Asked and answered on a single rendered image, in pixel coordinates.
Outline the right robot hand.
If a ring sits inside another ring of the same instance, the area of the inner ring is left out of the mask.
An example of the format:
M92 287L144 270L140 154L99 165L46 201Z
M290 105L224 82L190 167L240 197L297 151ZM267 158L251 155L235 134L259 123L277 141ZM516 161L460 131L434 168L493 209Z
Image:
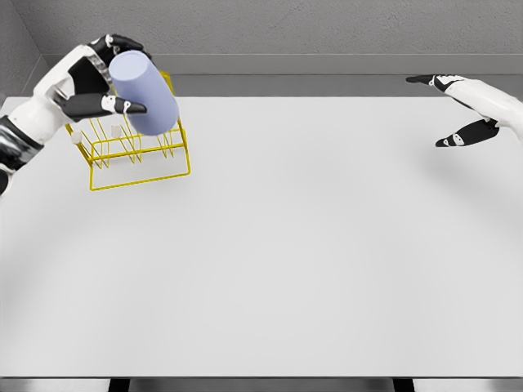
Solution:
M510 99L514 96L479 79L455 74L425 74L408 76L405 80L434 87L481 116L480 120L439 139L436 142L438 148L474 145L494 138L502 127L512 130L506 121L510 114Z

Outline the lavender cup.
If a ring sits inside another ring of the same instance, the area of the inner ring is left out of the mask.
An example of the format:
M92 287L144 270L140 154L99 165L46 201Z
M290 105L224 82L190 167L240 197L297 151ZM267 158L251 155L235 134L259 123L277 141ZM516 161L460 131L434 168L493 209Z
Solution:
M115 56L109 66L117 95L142 104L144 114L127 112L138 133L157 136L174 128L179 107L167 82L153 62L141 51L125 51Z

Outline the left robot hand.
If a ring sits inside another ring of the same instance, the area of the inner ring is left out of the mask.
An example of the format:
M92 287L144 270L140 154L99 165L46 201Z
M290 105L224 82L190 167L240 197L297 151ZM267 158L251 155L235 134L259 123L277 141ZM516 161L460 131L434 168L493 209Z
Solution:
M126 51L152 58L142 44L116 33L106 34L64 56L38 82L34 94L48 98L75 122L110 114L144 114L147 108L143 104L110 94L113 82L109 66Z

